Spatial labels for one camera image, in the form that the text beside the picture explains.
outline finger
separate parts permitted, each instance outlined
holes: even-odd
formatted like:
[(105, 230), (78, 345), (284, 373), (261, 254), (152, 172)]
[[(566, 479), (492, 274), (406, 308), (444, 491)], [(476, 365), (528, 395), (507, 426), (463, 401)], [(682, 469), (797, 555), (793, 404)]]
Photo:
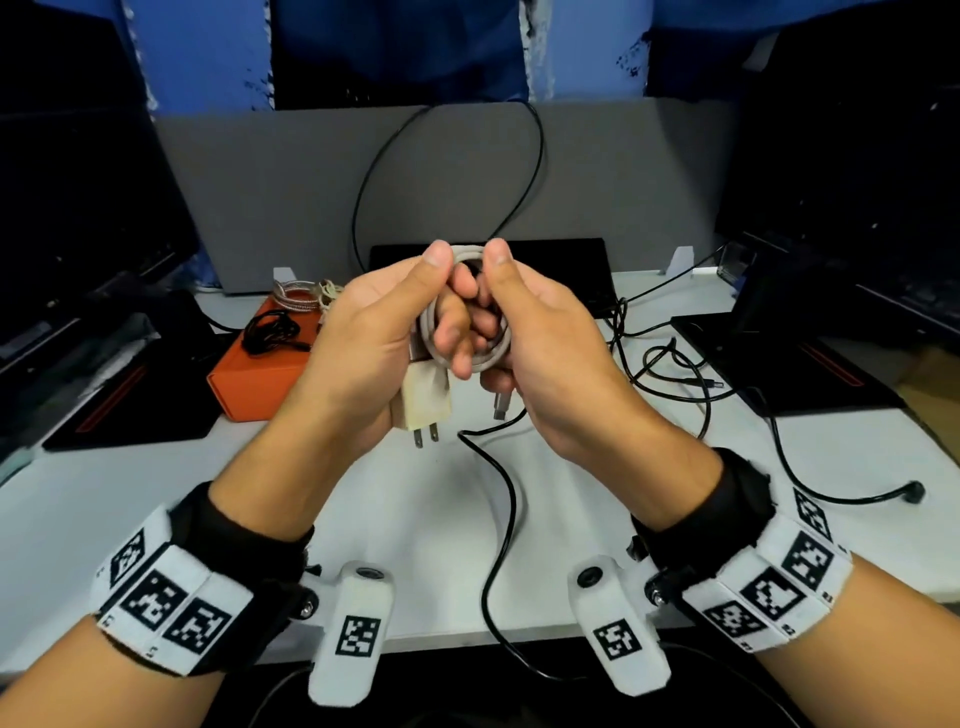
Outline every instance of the finger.
[(444, 290), (452, 270), (453, 250), (435, 240), (406, 277), (371, 306), (373, 318), (388, 336), (407, 335), (420, 312)]
[(453, 356), (450, 357), (450, 371), (464, 381), (473, 374), (473, 346), (467, 338), (457, 344)]
[(483, 334), (488, 339), (493, 339), (500, 331), (500, 317), (492, 311), (467, 303), (466, 312), (473, 330)]
[(522, 325), (523, 319), (540, 307), (520, 277), (510, 246), (503, 238), (494, 238), (484, 248), (483, 272), (493, 298), (512, 327)]
[(504, 372), (502, 369), (488, 369), (480, 374), (480, 386), (488, 392), (505, 395), (516, 389), (516, 381), (509, 372)]
[(477, 279), (473, 277), (466, 263), (457, 263), (453, 266), (453, 273), (450, 274), (450, 280), (447, 285), (462, 299), (475, 299), (477, 297)]
[(477, 276), (477, 303), (484, 308), (490, 308), (493, 305), (493, 295), (490, 292), (490, 285), (487, 283), (487, 277), (482, 273)]
[(437, 297), (437, 329), (433, 334), (433, 343), (437, 351), (450, 357), (470, 331), (470, 315), (464, 300), (444, 286)]

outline white bracket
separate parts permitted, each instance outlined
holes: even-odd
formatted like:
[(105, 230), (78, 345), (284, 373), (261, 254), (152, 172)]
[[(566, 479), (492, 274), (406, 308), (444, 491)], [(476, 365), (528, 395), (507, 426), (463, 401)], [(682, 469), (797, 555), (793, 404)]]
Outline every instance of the white bracket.
[(300, 623), (324, 630), (307, 693), (317, 705), (350, 708), (370, 693), (394, 610), (394, 578), (377, 564), (350, 561), (335, 584), (311, 573), (300, 584), (318, 601)]
[(574, 617), (613, 685), (627, 695), (659, 690), (670, 679), (650, 621), (659, 607), (643, 591), (656, 574), (649, 557), (621, 569), (610, 556), (594, 556), (566, 579)]

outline white desk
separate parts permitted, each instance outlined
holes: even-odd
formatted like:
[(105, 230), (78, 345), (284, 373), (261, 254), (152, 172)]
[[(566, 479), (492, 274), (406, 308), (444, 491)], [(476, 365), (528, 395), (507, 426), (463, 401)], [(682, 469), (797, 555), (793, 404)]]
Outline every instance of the white desk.
[[(645, 290), (655, 274), (614, 276), (621, 294)], [(202, 297), (225, 324), (242, 326), (259, 299)], [(672, 315), (728, 310), (729, 287), (701, 274), (678, 281), (630, 309), (636, 330)], [(669, 329), (631, 341), (635, 363)], [(397, 582), (387, 649), (489, 643), (480, 587), (496, 534), (482, 480), (499, 476), (455, 437), (459, 428), (492, 423), (492, 396), (479, 384), (453, 385), (454, 414), (441, 442), (416, 450), (392, 432), (356, 463), (317, 520), (311, 561), (333, 576), (350, 559), (378, 562)], [(698, 405), (653, 399), (668, 418), (697, 431)], [(514, 411), (521, 402), (516, 400)], [(90, 574), (104, 554), (158, 503), (212, 478), (259, 429), (221, 419), (202, 441), (41, 453), (0, 488), (0, 672), (27, 667), (85, 613)], [(897, 411), (785, 420), (784, 446), (812, 486), (866, 495), (920, 479), (923, 504), (825, 505), (835, 530), (854, 550), (941, 601), (960, 600), (960, 470)], [(737, 450), (785, 487), (766, 425), (737, 398), (714, 405), (708, 441)], [(566, 597), (566, 573), (597, 553), (618, 560), (631, 533), (627, 513), (590, 476), (552, 453), (523, 423), (481, 441), (524, 489), (526, 523), (491, 595), (491, 611), (512, 639), (578, 634)], [(268, 658), (310, 653), (303, 633), (288, 630)]]

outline coiled silver cable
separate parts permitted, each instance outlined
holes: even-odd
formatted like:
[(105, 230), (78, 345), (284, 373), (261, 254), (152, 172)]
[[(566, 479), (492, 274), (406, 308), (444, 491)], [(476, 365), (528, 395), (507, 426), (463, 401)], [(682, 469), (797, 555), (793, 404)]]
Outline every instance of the coiled silver cable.
[[(453, 245), (450, 247), (453, 248), (454, 265), (457, 263), (466, 262), (468, 260), (483, 259), (482, 245)], [(434, 360), (440, 362), (447, 369), (449, 369), (449, 359), (438, 352), (437, 347), (434, 346), (433, 343), (433, 334), (437, 330), (436, 299), (430, 302), (430, 305), (427, 306), (420, 314), (420, 318), (418, 319), (418, 329), (420, 332), (420, 338), (423, 340), (423, 345), (426, 347), (426, 350), (430, 352), (430, 355), (434, 358)], [(500, 332), (496, 335), (496, 338), (490, 342), (490, 347), (485, 352), (480, 352), (473, 355), (473, 372), (475, 374), (479, 372), (485, 372), (490, 367), (494, 366), (498, 361), (500, 361), (507, 351), (510, 350), (510, 342), (512, 338), (513, 336), (510, 332), (510, 325), (507, 324), (506, 317), (501, 315)]]

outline metal bolt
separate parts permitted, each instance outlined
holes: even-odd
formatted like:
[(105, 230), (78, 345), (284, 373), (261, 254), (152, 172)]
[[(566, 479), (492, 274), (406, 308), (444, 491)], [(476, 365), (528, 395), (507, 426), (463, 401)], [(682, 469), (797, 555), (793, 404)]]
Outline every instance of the metal bolt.
[(589, 589), (603, 578), (603, 570), (600, 567), (587, 567), (577, 576), (577, 586), (581, 589)]
[(384, 578), (383, 571), (380, 569), (371, 569), (370, 567), (360, 567), (357, 570), (357, 576), (363, 576), (365, 579), (379, 581)]

